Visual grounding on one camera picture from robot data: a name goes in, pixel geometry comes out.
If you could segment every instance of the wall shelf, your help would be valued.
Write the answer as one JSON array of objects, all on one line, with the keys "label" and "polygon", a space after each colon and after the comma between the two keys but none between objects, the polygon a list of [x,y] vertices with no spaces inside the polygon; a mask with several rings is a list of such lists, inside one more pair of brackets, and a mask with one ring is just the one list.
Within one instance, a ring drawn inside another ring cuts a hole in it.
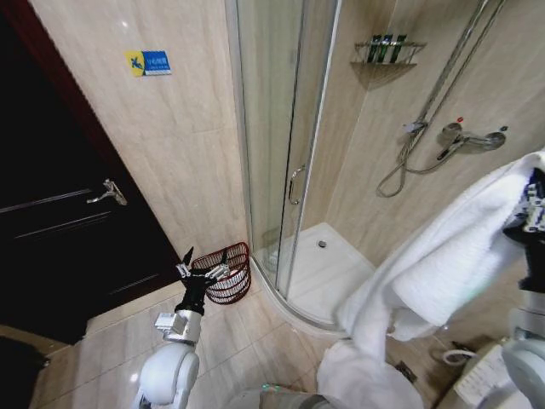
[{"label": "wall shelf", "polygon": [[[415,66],[414,57],[426,47],[426,43],[368,41],[355,43],[354,47],[356,57],[353,62],[372,66]],[[395,62],[392,62],[395,54],[397,54],[397,58],[395,58]]]}]

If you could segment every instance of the shower enclosure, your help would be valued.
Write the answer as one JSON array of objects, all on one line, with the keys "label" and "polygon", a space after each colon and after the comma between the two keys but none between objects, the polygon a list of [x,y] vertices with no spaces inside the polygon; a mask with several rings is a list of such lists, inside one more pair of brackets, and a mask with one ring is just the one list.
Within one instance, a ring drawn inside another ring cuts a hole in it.
[{"label": "shower enclosure", "polygon": [[260,274],[284,300],[338,7],[336,0],[227,2],[232,59],[239,61],[232,65],[250,247]]},{"label": "shower enclosure", "polygon": [[[338,331],[336,307],[374,266],[473,181],[543,145],[545,47],[525,41],[545,38],[538,0],[226,5],[252,260],[315,328]],[[359,44],[386,33],[427,45],[406,66],[362,64]],[[457,120],[468,141],[502,130],[505,145],[445,140]],[[382,183],[398,164],[401,185]]]}]

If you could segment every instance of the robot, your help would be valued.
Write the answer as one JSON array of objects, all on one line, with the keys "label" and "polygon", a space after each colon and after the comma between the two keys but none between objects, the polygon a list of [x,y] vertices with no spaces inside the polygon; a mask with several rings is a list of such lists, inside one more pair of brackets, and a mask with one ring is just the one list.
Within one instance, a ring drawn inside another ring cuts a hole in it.
[{"label": "robot", "polygon": [[528,276],[519,282],[524,305],[511,311],[511,341],[502,356],[513,383],[534,409],[545,409],[545,174],[535,169],[518,221],[503,232],[525,247]]},{"label": "robot", "polygon": [[198,374],[195,347],[201,332],[206,289],[229,275],[227,251],[220,265],[214,268],[189,269],[193,248],[176,267],[186,294],[174,313],[161,313],[155,327],[169,341],[150,356],[142,367],[140,387],[131,409],[151,409],[152,405],[172,405],[175,409],[187,406],[189,393]]}]

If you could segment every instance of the blue sign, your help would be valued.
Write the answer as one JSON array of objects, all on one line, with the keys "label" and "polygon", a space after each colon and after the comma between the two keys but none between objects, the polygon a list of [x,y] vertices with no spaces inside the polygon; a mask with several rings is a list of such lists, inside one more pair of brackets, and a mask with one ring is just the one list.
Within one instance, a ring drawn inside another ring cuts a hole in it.
[{"label": "blue sign", "polygon": [[169,59],[164,51],[126,51],[125,56],[136,77],[170,74]]}]

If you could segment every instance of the basket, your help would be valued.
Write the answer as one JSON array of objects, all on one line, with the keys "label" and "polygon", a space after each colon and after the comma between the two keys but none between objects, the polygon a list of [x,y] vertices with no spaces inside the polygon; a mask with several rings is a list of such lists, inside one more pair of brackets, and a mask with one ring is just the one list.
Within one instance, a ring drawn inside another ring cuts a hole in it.
[{"label": "basket", "polygon": [[227,250],[227,264],[231,274],[206,289],[206,296],[216,304],[233,304],[244,297],[250,289],[250,250],[246,243],[240,242],[202,256],[194,260],[191,266],[213,268],[220,264],[224,250]]}]

